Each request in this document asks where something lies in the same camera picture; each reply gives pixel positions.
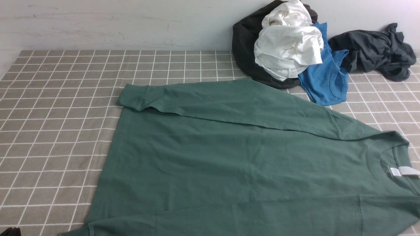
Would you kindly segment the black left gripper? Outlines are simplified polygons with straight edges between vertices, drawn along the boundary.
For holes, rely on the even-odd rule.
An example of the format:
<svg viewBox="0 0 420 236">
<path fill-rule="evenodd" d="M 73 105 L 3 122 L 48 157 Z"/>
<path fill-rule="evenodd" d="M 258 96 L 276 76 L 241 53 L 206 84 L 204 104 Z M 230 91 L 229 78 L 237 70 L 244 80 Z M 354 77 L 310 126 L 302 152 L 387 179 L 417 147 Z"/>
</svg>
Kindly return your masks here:
<svg viewBox="0 0 420 236">
<path fill-rule="evenodd" d="M 8 227 L 0 236 L 21 236 L 21 230 L 19 227 Z"/>
</svg>

